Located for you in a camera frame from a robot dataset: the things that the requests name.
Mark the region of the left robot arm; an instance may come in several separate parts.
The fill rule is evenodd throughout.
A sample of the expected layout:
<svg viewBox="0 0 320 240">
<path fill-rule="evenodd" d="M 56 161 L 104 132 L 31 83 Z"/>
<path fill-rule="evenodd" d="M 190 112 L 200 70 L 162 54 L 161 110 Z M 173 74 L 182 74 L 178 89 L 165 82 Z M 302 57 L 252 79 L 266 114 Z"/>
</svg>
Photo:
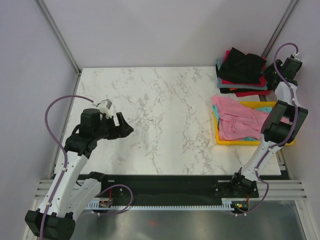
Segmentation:
<svg viewBox="0 0 320 240">
<path fill-rule="evenodd" d="M 110 185 L 106 175 L 91 172 L 82 186 L 73 191 L 79 174 L 100 140 L 128 137 L 134 129 L 121 112 L 109 115 L 106 109 L 87 108 L 80 115 L 62 148 L 64 162 L 37 210 L 29 210 L 25 222 L 31 232 L 41 240 L 69 240 L 81 213 L 94 197 L 104 197 Z"/>
</svg>

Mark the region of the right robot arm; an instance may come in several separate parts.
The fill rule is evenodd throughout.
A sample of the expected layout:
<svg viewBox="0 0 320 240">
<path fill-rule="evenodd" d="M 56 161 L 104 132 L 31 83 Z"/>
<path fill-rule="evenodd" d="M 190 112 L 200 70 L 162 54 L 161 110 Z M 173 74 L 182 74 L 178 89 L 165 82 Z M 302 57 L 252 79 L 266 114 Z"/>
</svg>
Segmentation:
<svg viewBox="0 0 320 240">
<path fill-rule="evenodd" d="M 277 59 L 261 72 L 271 83 L 277 102 L 262 125 L 262 141 L 258 148 L 227 184 L 233 196 L 244 198 L 255 192 L 263 168 L 277 151 L 293 142 L 304 123 L 308 110 L 298 102 L 298 83 L 294 80 L 302 64 L 291 55 L 284 62 Z"/>
</svg>

